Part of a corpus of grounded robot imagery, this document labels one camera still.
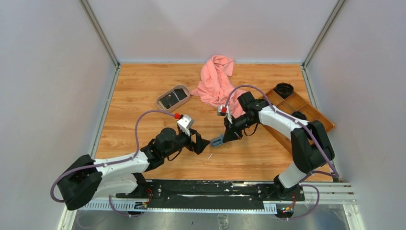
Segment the blue leather card holder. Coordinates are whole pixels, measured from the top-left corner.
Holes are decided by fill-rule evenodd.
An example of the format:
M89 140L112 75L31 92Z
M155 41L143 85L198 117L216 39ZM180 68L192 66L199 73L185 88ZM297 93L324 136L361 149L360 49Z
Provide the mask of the blue leather card holder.
M211 146L212 147L218 147L218 146L222 145L223 144L223 138L224 138L223 134L221 134L220 136L218 136L216 138L213 138L212 140L210 140Z

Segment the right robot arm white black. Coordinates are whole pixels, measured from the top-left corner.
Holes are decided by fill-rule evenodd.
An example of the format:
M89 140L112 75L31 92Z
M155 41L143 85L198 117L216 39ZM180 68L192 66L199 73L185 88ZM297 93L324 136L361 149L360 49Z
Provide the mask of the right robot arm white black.
M239 117L231 115L228 104L218 107L218 114L225 118L221 143L242 139L244 130L256 124L275 129L291 142L293 162L273 180L272 193L276 198L286 200L317 168L328 164L334 169L331 161L335 153L320 121L309 122L283 112L267 96L256 99L251 92L246 92L237 100L244 112Z

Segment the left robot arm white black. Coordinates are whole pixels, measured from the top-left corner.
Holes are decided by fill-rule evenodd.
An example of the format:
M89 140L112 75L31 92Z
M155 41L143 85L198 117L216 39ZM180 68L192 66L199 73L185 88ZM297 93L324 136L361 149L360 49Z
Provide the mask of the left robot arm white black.
M77 210L91 200L115 194L132 194L141 198L147 185L136 178L161 166L172 154L184 148L200 154L210 144L194 129L188 135L173 128L164 128L136 153L108 159L80 156L57 179L55 186L68 210Z

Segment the black card left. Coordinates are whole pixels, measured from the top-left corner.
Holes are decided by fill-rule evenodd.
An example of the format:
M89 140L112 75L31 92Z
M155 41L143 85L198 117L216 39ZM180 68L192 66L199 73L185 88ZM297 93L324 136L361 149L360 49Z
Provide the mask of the black card left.
M174 106L175 104L177 104L179 101L177 101L177 99L175 98L174 94L168 94L164 97L162 97L161 99L159 99L158 103L159 105L161 105L161 107L163 109L170 109L172 106Z

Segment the black card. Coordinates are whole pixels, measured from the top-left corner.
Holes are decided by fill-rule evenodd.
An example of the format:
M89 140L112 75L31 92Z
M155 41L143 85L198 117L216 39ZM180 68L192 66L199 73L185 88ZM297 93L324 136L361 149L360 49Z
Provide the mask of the black card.
M161 99L159 99L158 103L159 105L161 105L161 107L163 109L170 109L172 106L174 106L175 104L177 104L179 101L177 101L177 99L175 98L174 94L168 94L164 97L162 97Z
M175 89L173 91L173 94L174 94L175 98L177 99L177 101L179 101L179 102L187 97L187 94L186 94L185 90L182 89L182 88Z

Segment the black card right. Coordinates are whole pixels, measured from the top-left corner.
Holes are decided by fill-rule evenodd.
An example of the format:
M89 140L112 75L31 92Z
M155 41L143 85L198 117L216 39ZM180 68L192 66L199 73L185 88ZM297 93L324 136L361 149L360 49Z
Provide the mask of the black card right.
M173 94L174 94L175 98L177 99L177 101L179 101L179 102L187 97L187 94L186 94L185 90L182 89L182 88L175 89L173 91Z

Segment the pink oval tray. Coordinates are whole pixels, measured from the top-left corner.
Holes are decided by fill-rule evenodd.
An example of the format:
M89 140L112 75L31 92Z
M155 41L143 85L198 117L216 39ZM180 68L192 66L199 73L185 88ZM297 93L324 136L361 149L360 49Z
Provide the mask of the pink oval tray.
M185 85L177 85L160 95L155 103L158 109L165 112L173 112L190 100L191 91Z

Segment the pink cloth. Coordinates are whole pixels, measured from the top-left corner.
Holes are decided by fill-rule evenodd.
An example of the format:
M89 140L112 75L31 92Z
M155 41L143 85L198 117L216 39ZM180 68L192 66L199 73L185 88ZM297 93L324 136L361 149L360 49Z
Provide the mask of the pink cloth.
M234 60L222 55L212 56L202 67L201 80L191 91L192 96L211 107L225 105L231 91L235 88L229 77L233 75Z

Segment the wooden compartment tray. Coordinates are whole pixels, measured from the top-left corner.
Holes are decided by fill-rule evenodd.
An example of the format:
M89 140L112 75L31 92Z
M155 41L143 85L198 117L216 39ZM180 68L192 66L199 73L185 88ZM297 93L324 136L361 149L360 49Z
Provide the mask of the wooden compartment tray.
M330 132L336 127L332 121L296 93L293 86L287 83L278 84L266 92L266 95L273 105L285 113L309 122L320 121L326 132Z

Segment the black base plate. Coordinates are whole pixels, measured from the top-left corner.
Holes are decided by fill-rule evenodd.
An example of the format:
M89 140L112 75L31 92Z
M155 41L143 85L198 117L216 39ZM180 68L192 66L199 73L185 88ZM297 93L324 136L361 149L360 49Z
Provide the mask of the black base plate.
M116 198L150 199L151 208L259 210L264 203L305 200L303 189L295 186L278 192L273 182L148 180L131 193Z

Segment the aluminium rail frame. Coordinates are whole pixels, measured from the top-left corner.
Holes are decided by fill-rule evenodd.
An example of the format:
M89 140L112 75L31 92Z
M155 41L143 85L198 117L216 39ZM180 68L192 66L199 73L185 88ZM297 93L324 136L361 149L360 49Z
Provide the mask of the aluminium rail frame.
M136 209L146 198L99 198L65 210L60 230L362 230L349 183L305 182L304 201L264 203L264 209Z

